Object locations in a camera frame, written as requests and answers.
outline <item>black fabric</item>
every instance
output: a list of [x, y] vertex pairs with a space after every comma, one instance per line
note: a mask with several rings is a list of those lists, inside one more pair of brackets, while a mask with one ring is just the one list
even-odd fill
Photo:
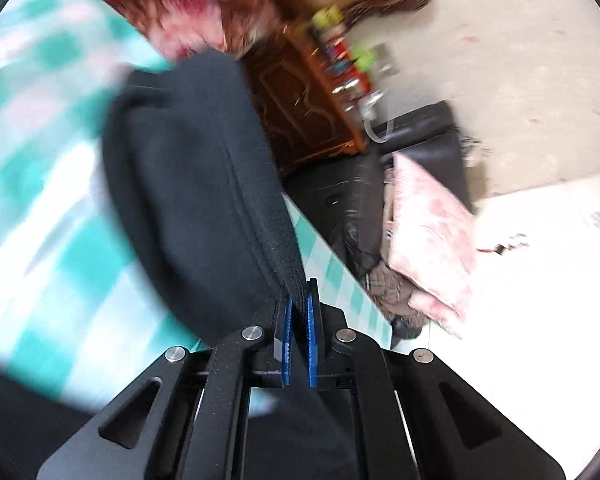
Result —
[[285, 190], [357, 279], [380, 260], [384, 169], [377, 150], [304, 166]]
[[456, 124], [449, 105], [440, 101], [396, 117], [388, 135], [387, 126], [388, 123], [383, 123], [374, 127], [376, 135], [384, 141], [377, 144], [383, 155], [424, 142], [449, 128], [454, 128]]
[[272, 155], [237, 63], [209, 50], [135, 72], [102, 137], [109, 190], [169, 308], [210, 346], [305, 277]]
[[0, 480], [33, 480], [42, 463], [91, 415], [0, 375]]

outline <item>pink cushion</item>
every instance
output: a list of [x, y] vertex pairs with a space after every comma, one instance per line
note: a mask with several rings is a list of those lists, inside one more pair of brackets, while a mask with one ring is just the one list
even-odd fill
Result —
[[421, 289], [415, 290], [409, 298], [409, 306], [431, 318], [451, 335], [462, 339], [462, 320], [451, 307], [432, 294]]
[[[394, 154], [394, 174], [389, 266], [440, 300], [458, 321], [464, 320], [472, 295], [470, 276], [475, 268], [474, 218], [448, 189], [401, 153]], [[417, 308], [416, 304], [428, 301], [414, 298], [410, 306], [426, 314], [426, 308]], [[440, 313], [443, 309], [436, 304], [430, 311]], [[449, 318], [441, 325], [456, 326], [455, 319]]]

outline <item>white floor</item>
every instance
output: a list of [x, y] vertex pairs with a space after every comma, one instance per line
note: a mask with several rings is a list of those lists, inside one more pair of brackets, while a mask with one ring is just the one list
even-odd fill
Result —
[[600, 175], [479, 203], [480, 254], [464, 340], [437, 325], [429, 348], [552, 455], [571, 480], [600, 447]]

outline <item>black leather sofa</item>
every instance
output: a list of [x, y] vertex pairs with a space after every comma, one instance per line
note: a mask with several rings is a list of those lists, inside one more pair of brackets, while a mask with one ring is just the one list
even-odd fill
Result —
[[322, 160], [285, 181], [288, 195], [357, 279], [380, 260], [384, 168], [395, 152], [423, 166], [471, 210], [458, 128], [444, 101], [427, 105], [375, 128], [382, 143], [368, 153]]

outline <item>carved wooden panel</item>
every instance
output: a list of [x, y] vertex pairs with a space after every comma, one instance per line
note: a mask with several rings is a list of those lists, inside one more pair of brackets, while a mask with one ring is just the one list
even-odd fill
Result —
[[320, 59], [301, 31], [285, 27], [242, 61], [281, 174], [311, 160], [365, 149], [364, 135], [332, 95]]

